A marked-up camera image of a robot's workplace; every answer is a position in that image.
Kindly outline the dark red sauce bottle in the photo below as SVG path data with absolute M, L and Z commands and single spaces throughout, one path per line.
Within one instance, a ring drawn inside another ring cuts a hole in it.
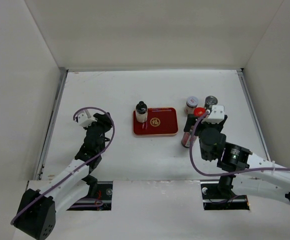
M 193 126 L 190 127 L 189 131 L 185 131 L 183 133 L 183 136 L 182 136 L 182 139 L 181 139 L 181 145 L 184 148 L 189 148 L 190 147 L 192 131 L 193 131 Z

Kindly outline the black cap clear bottle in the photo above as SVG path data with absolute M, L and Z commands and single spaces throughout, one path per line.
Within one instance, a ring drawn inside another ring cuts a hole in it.
M 135 116 L 139 123 L 145 123 L 148 118 L 148 107 L 144 101 L 140 101 L 135 106 Z

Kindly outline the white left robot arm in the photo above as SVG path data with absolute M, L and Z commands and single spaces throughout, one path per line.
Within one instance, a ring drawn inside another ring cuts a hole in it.
M 110 113 L 99 108 L 88 116 L 89 108 L 78 110 L 73 120 L 85 131 L 86 136 L 70 164 L 53 180 L 39 189 L 28 188 L 22 195 L 17 214 L 11 225 L 35 240 L 45 240 L 53 231 L 60 213 L 75 207 L 82 199 L 97 195 L 97 179 L 91 176 L 102 160 L 102 154 L 112 143 L 108 131 L 115 125 Z

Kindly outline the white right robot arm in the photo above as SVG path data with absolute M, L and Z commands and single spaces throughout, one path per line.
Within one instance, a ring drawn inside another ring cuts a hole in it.
M 290 206 L 290 168 L 263 159 L 249 149 L 226 141 L 221 131 L 227 120 L 209 123 L 209 112 L 201 116 L 189 114 L 184 132 L 190 135 L 189 149 L 194 138 L 199 141 L 201 158 L 217 161 L 222 170 L 217 174 L 217 192 L 223 198 L 235 195 L 253 195 L 272 199 Z

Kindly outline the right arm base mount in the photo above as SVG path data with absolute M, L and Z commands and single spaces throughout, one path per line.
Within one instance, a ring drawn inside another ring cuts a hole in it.
M 200 182 L 203 209 L 206 211 L 250 210 L 246 195 L 232 191 L 234 176 L 221 176 L 219 179 Z

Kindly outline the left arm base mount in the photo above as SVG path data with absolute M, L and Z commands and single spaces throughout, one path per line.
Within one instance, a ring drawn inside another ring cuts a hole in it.
M 83 179 L 88 185 L 88 194 L 78 200 L 68 211 L 110 211 L 112 209 L 113 182 L 98 181 L 89 175 Z

